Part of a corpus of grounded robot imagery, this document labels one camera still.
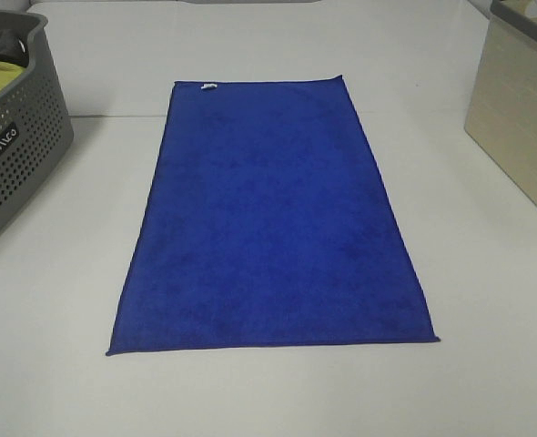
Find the blue microfiber towel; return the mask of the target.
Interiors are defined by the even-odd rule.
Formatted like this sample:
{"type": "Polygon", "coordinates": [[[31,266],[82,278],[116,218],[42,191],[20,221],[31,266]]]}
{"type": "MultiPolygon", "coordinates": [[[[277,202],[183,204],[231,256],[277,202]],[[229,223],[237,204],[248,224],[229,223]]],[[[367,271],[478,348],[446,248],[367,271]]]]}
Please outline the blue microfiber towel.
{"type": "Polygon", "coordinates": [[[341,76],[176,82],[109,354],[436,340],[341,76]]]}

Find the grey perforated plastic basket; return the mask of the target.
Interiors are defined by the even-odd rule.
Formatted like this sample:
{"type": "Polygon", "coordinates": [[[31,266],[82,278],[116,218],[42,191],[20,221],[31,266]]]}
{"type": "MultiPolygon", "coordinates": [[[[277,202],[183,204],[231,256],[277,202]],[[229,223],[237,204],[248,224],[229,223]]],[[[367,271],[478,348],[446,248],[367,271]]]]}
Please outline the grey perforated plastic basket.
{"type": "Polygon", "coordinates": [[[0,10],[0,33],[16,53],[0,68],[0,233],[44,184],[74,132],[49,48],[43,15],[0,10]]]}

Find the beige plastic storage box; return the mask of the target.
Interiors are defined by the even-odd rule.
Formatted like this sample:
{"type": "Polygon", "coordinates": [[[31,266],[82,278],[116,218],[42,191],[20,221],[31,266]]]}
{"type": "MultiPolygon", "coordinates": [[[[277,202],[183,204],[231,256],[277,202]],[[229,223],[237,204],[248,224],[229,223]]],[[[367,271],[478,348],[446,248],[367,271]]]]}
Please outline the beige plastic storage box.
{"type": "Polygon", "coordinates": [[[537,1],[494,1],[467,134],[537,207],[537,1]]]}

